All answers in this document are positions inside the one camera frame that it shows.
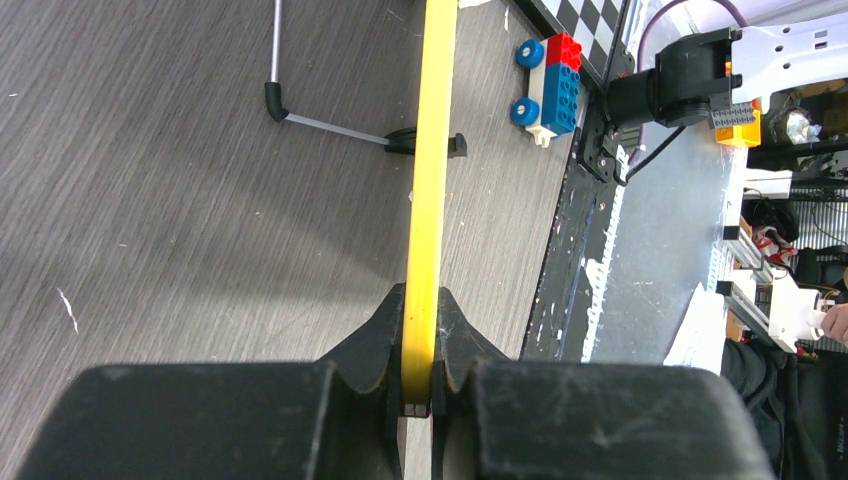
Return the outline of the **yellow framed whiteboard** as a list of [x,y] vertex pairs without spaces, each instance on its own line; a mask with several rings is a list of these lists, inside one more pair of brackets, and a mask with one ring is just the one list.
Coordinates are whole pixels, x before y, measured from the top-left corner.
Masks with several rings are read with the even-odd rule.
[[408,417],[427,417],[432,397],[457,17],[456,1],[425,5],[401,338]]

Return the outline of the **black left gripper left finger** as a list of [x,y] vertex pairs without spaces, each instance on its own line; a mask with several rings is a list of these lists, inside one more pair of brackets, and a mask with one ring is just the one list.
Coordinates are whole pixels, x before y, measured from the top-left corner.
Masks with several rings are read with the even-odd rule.
[[61,395],[22,479],[399,479],[404,288],[310,362],[113,364]]

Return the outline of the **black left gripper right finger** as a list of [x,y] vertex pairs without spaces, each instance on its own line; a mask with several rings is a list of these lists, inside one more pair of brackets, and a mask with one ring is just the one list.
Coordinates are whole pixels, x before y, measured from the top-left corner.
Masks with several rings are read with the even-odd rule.
[[701,369],[516,361],[438,299],[436,479],[769,479],[736,391]]

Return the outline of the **person forearm in background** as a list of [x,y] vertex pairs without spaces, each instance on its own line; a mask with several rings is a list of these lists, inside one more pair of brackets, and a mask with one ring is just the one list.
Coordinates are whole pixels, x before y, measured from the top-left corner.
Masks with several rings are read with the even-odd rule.
[[848,343],[848,304],[834,305],[823,318],[821,329],[828,338],[846,346]]

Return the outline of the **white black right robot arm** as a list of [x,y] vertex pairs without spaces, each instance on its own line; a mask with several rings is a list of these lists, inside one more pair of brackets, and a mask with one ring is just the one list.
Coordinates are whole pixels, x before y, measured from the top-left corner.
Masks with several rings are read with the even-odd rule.
[[652,68],[607,81],[587,112],[576,158],[599,181],[624,185],[616,153],[625,128],[655,122],[673,128],[676,139],[703,120],[727,125],[736,104],[846,75],[844,13],[688,35],[661,50]]

